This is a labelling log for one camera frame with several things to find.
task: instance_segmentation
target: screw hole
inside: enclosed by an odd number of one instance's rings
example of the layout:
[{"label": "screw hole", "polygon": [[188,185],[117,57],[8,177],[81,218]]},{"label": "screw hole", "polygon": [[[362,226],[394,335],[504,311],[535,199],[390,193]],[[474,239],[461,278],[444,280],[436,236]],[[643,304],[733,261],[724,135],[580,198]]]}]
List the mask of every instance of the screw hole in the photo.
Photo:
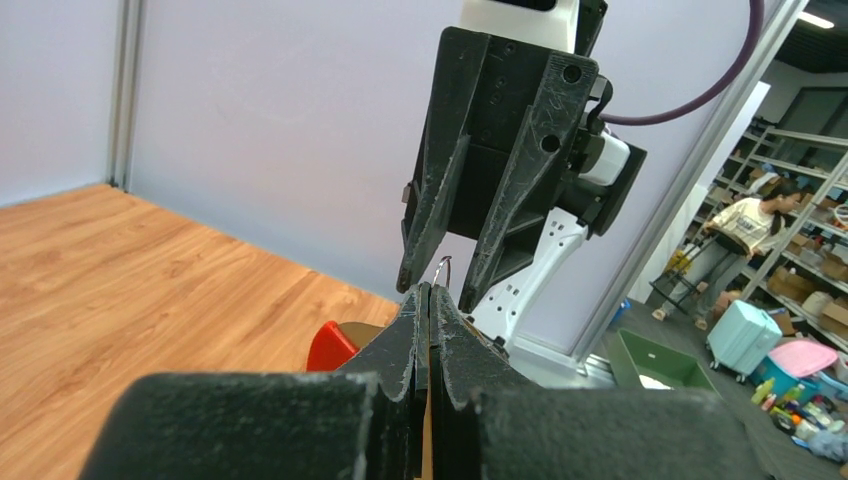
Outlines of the screw hole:
[{"label": "screw hole", "polygon": [[542,139],[542,150],[554,153],[559,150],[559,138],[556,135],[548,135]]},{"label": "screw hole", "polygon": [[580,71],[580,67],[575,65],[569,65],[562,70],[562,78],[568,83],[577,82],[581,75],[583,75],[583,72]]}]

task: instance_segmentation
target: cardboard box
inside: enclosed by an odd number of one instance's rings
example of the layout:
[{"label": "cardboard box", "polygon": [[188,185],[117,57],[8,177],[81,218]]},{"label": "cardboard box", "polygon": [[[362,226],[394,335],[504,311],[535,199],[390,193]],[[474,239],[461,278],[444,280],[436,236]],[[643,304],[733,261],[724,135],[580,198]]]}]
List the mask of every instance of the cardboard box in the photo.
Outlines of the cardboard box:
[{"label": "cardboard box", "polygon": [[799,209],[806,207],[813,201],[813,194],[806,193],[803,197],[801,197],[801,205],[798,207]]},{"label": "cardboard box", "polygon": [[789,315],[789,312],[787,312],[786,309],[783,309],[780,313],[772,313],[770,316],[774,319],[775,323],[777,323],[778,328],[780,328],[780,331],[784,336],[795,335],[797,330],[795,330],[795,327],[792,325],[792,316]]},{"label": "cardboard box", "polygon": [[836,200],[831,200],[830,198],[825,197],[819,202],[818,205],[816,205],[816,208],[818,208],[819,210],[830,210],[831,208],[836,208],[840,205],[842,204],[837,202]]},{"label": "cardboard box", "polygon": [[729,194],[730,192],[727,189],[724,189],[722,187],[714,187],[712,190],[710,190],[709,198],[720,202],[724,200],[724,198],[727,197]]},{"label": "cardboard box", "polygon": [[833,246],[833,254],[841,258],[844,262],[845,259],[848,259],[848,247],[845,247],[841,244],[836,244]]},{"label": "cardboard box", "polygon": [[794,237],[792,237],[792,240],[789,241],[789,245],[786,247],[786,251],[791,254],[800,256],[801,250],[804,249],[804,247],[807,245],[807,242],[809,241],[809,238],[798,233]]},{"label": "cardboard box", "polygon": [[848,340],[848,299],[839,298],[824,307],[819,326]]},{"label": "cardboard box", "polygon": [[822,273],[840,282],[848,281],[848,265],[838,255],[824,252],[824,261],[821,266]]},{"label": "cardboard box", "polygon": [[768,288],[772,292],[803,303],[811,293],[816,291],[815,282],[800,275],[793,275],[789,270],[780,267],[768,280]]}]

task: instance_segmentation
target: bottle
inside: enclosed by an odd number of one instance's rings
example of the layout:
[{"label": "bottle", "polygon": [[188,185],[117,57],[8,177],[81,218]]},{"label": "bottle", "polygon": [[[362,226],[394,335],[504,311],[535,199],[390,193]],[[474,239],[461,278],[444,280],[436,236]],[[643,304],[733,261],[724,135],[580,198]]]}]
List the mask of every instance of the bottle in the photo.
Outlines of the bottle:
[{"label": "bottle", "polygon": [[763,402],[763,406],[760,407],[764,412],[768,412],[771,410],[771,407],[774,406],[774,401],[777,400],[777,395],[773,393],[769,393],[766,397],[766,401]]},{"label": "bottle", "polygon": [[769,378],[757,387],[754,391],[754,396],[751,397],[751,403],[754,405],[763,403],[763,400],[765,400],[768,394],[771,393],[772,388],[774,388],[774,377]]},{"label": "bottle", "polygon": [[790,388],[789,391],[787,391],[783,395],[783,397],[780,399],[780,402],[778,404],[779,405],[785,405],[785,404],[787,404],[787,403],[789,403],[793,400],[798,400],[799,398],[801,398],[801,394],[803,392],[804,392],[804,385],[799,383],[798,385],[795,385],[794,387]]}]

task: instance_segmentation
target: storage bin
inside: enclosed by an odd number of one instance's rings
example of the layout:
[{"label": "storage bin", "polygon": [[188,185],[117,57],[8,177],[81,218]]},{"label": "storage bin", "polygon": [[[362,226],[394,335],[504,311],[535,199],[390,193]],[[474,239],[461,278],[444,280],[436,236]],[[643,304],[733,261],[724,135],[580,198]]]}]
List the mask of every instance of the storage bin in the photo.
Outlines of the storage bin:
[{"label": "storage bin", "polygon": [[839,359],[833,365],[836,370],[836,379],[842,383],[848,382],[848,355],[842,352],[836,352]]},{"label": "storage bin", "polygon": [[802,405],[812,400],[812,398],[819,392],[819,382],[817,379],[795,378],[780,368],[780,365],[775,363],[771,357],[767,356],[765,360],[763,360],[763,363],[761,363],[760,366],[755,368],[751,373],[751,381],[753,381],[755,385],[759,385],[769,378],[774,378],[774,387],[772,387],[771,391],[777,395],[778,398],[782,397],[795,385],[798,385],[799,383],[803,384],[804,392],[798,399],[799,403]]},{"label": "storage bin", "polygon": [[836,351],[809,340],[792,340],[775,348],[769,357],[795,378],[809,377],[833,365]]},{"label": "storage bin", "polygon": [[822,262],[824,262],[824,258],[815,250],[804,248],[801,250],[801,261],[806,262],[810,266],[820,268]]},{"label": "storage bin", "polygon": [[818,380],[818,394],[824,395],[831,400],[848,402],[848,385],[845,385],[824,372],[818,373]]},{"label": "storage bin", "polygon": [[694,357],[625,329],[616,332],[607,346],[607,356],[619,387],[644,388],[640,378],[644,375],[672,388],[694,387],[716,392]]}]

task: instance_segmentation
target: woman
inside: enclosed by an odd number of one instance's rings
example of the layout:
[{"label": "woman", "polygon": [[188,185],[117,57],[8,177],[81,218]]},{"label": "woman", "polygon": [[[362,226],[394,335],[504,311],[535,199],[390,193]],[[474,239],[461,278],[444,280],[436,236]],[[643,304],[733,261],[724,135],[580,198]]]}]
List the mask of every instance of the woman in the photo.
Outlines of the woman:
[{"label": "woman", "polygon": [[[766,254],[779,240],[778,234],[786,224],[784,215],[798,207],[801,191],[793,183],[781,182],[762,200],[746,198],[722,210],[704,225],[704,230],[716,227],[736,235],[746,247],[748,256],[729,254],[718,243],[705,247],[692,261],[685,277],[691,284],[706,282],[707,289],[698,297],[695,306],[695,325],[701,330],[707,329],[705,317],[718,300],[721,292],[733,281],[754,255]],[[683,282],[674,287],[670,297],[675,303],[688,293]],[[665,320],[674,311],[671,302],[654,310],[654,318]]]}]

